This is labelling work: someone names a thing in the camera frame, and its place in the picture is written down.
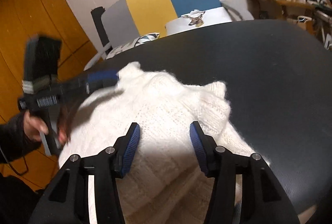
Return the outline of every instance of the chair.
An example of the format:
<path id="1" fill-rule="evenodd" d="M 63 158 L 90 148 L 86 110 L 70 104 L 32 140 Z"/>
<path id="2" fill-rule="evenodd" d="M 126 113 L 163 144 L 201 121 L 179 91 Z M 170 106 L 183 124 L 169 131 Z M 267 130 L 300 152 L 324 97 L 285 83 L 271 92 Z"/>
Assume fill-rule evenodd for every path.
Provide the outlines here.
<path id="1" fill-rule="evenodd" d="M 85 69 L 91 67 L 110 47 L 115 48 L 152 32 L 160 33 L 160 38 L 165 37 L 165 24 L 169 21 L 194 9 L 206 11 L 221 6 L 241 19 L 253 19 L 247 10 L 239 11 L 239 8 L 232 6 L 230 2 L 220 2 L 220 0 L 119 0 L 106 11 L 98 7 L 92 10 L 91 14 L 104 49 L 88 63 Z"/>

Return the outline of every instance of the dark table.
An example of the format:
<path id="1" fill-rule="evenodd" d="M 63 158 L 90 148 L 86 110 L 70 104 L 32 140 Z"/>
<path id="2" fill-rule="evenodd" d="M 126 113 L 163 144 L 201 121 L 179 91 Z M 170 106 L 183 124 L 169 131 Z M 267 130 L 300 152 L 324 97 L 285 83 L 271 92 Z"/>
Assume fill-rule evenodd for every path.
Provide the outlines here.
<path id="1" fill-rule="evenodd" d="M 332 183 L 332 57 L 313 36 L 278 20 L 198 28 L 130 49 L 92 70 L 139 61 L 185 84 L 221 80 L 230 121 L 267 156 L 297 213 Z"/>

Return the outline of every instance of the black sleeve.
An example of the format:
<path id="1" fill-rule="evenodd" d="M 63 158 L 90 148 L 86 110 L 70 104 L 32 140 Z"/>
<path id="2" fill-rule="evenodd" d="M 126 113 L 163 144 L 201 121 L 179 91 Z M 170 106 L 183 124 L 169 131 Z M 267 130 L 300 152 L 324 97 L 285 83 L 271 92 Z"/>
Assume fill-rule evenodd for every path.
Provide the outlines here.
<path id="1" fill-rule="evenodd" d="M 7 124 L 0 125 L 0 147 L 9 161 L 18 159 L 37 149 L 40 142 L 31 141 L 23 130 L 24 112 L 12 117 Z M 0 163 L 5 163 L 0 152 Z"/>

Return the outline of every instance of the cable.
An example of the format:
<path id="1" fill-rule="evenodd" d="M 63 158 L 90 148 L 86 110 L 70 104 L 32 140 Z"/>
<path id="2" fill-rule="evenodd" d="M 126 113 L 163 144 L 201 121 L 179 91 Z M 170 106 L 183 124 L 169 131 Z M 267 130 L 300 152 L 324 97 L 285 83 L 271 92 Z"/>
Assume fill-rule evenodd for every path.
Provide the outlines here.
<path id="1" fill-rule="evenodd" d="M 1 154 L 2 154 L 3 158 L 5 159 L 5 161 L 7 162 L 7 164 L 9 165 L 9 167 L 10 167 L 10 168 L 13 170 L 13 172 L 16 173 L 18 176 L 23 176 L 23 175 L 25 175 L 25 174 L 29 171 L 29 167 L 28 167 L 27 162 L 26 162 L 26 160 L 25 160 L 25 156 L 23 156 L 23 160 L 24 160 L 25 167 L 26 167 L 27 169 L 26 169 L 26 171 L 24 171 L 24 172 L 22 172 L 22 173 L 19 173 L 19 172 L 18 172 L 18 171 L 17 171 L 17 170 L 11 165 L 11 163 L 8 161 L 8 159 L 7 159 L 6 155 L 5 155 L 5 153 L 2 151 L 1 146 L 0 146 L 0 151 L 1 151 Z"/>

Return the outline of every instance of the white fluffy sweater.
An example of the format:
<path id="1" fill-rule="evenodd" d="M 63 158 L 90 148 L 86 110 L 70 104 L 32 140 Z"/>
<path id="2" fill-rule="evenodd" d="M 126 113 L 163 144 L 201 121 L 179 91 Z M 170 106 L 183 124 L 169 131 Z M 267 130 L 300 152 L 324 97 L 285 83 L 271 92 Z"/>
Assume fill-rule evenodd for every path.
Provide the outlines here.
<path id="1" fill-rule="evenodd" d="M 253 153 L 228 121 L 225 84 L 183 85 L 167 72 L 142 71 L 138 62 L 120 70 L 119 78 L 115 90 L 95 92 L 81 105 L 59 165 L 72 154 L 98 154 L 137 122 L 141 139 L 131 170 L 117 180 L 126 223 L 203 223 L 213 179 L 198 167 L 190 124 L 197 120 L 205 134 L 235 154 Z M 237 184 L 236 200 L 239 191 Z M 92 176 L 89 209 L 90 223 L 97 223 Z"/>

